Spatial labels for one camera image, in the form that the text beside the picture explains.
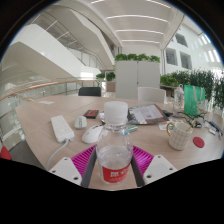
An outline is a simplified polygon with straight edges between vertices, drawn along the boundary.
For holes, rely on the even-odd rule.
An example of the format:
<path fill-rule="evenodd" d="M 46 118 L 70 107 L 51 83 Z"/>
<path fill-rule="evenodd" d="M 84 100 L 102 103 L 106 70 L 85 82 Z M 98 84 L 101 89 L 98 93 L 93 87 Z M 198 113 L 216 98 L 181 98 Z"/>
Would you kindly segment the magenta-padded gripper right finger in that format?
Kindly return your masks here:
<path fill-rule="evenodd" d="M 145 186 L 177 171 L 162 155 L 155 155 L 134 146 L 131 161 L 132 170 L 138 187 Z"/>

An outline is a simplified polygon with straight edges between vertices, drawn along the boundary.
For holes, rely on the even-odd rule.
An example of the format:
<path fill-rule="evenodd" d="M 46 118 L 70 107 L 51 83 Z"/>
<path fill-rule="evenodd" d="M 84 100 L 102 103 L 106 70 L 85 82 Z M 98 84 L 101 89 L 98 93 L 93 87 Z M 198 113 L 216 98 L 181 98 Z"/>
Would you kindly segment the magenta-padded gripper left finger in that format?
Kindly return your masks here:
<path fill-rule="evenodd" d="M 96 162 L 95 148 L 96 146 L 93 145 L 72 158 L 63 157 L 49 172 L 87 188 Z"/>

